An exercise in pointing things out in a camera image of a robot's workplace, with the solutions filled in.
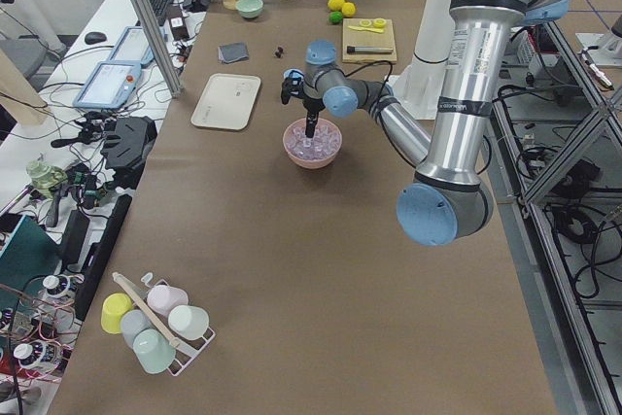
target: white bottle cap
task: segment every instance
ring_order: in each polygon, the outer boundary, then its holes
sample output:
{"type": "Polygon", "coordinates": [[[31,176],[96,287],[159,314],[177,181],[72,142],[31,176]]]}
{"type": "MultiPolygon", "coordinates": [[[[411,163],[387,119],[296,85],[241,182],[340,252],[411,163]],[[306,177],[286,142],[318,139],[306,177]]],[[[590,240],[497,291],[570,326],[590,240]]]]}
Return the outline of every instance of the white bottle cap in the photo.
{"type": "Polygon", "coordinates": [[[27,359],[32,355],[33,350],[30,344],[19,344],[13,351],[13,356],[18,360],[27,359]]]}
{"type": "Polygon", "coordinates": [[[57,276],[48,276],[43,280],[43,287],[46,289],[55,289],[60,284],[60,279],[57,276]]]}

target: green fruit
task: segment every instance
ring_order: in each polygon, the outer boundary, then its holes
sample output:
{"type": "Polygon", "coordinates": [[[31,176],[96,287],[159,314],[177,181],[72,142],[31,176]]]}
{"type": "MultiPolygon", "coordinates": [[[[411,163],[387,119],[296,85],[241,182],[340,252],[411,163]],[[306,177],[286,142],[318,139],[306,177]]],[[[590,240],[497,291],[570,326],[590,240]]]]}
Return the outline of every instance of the green fruit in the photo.
{"type": "Polygon", "coordinates": [[[339,24],[343,20],[343,14],[341,12],[331,12],[330,15],[328,15],[328,20],[332,24],[339,24]]]}

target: ice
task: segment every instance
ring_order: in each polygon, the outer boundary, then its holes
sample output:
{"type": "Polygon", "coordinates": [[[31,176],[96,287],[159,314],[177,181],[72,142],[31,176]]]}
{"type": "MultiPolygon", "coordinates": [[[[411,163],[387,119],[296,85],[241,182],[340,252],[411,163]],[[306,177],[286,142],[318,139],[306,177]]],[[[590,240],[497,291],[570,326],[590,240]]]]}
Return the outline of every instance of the ice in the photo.
{"type": "Polygon", "coordinates": [[[295,127],[286,138],[285,146],[296,157],[304,160],[326,159],[334,155],[341,145],[341,134],[325,123],[316,127],[313,138],[307,138],[304,129],[295,127]]]}

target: wooden board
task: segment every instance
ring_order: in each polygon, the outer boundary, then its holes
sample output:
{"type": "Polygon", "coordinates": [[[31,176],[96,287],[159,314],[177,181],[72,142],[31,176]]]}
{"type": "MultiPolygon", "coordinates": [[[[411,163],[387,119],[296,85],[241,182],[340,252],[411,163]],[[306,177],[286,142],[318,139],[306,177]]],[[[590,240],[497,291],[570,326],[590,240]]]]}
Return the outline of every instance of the wooden board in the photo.
{"type": "Polygon", "coordinates": [[[397,63],[396,37],[393,31],[393,22],[387,19],[384,33],[369,31],[355,31],[348,25],[359,26],[363,18],[344,18],[341,43],[341,59],[345,63],[367,63],[376,60],[390,60],[397,63]],[[393,53],[347,53],[348,46],[372,46],[376,48],[393,48],[393,53]]]}

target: gray cloth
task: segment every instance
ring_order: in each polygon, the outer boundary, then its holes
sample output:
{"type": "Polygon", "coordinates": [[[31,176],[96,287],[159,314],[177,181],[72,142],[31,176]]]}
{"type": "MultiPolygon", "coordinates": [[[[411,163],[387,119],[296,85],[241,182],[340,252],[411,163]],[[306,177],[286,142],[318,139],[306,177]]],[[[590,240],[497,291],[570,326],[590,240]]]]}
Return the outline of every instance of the gray cloth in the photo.
{"type": "Polygon", "coordinates": [[[218,60],[221,63],[233,63],[249,59],[246,43],[233,43],[218,46],[218,60]]]}

